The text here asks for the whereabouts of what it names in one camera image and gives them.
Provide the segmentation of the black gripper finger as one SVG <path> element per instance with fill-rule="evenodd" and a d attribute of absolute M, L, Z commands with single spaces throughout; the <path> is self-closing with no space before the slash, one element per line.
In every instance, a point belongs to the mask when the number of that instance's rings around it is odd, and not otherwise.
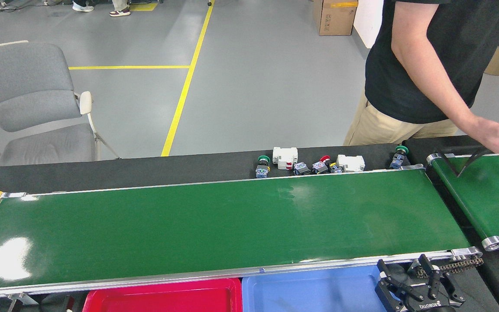
<path fill-rule="evenodd" d="M 432 265 L 428 257 L 420 255 L 418 262 L 428 277 L 428 282 L 413 286 L 408 295 L 409 306 L 462 306 L 465 294 L 460 290 L 455 273 L 463 270 L 451 264 L 446 269 Z"/>
<path fill-rule="evenodd" d="M 412 298 L 415 301 L 422 302 L 424 296 L 405 282 L 400 282 L 393 278 L 386 263 L 380 259 L 377 262 L 380 276 L 376 285 L 376 293 L 388 312 L 408 312 L 406 300 Z"/>

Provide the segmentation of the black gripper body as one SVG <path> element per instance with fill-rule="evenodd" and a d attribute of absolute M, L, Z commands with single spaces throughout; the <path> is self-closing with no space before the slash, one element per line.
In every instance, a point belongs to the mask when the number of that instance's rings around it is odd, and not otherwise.
<path fill-rule="evenodd" d="M 424 298 L 422 301 L 406 298 L 404 299 L 404 306 L 409 312 L 455 312 L 457 302 L 449 298 Z"/>

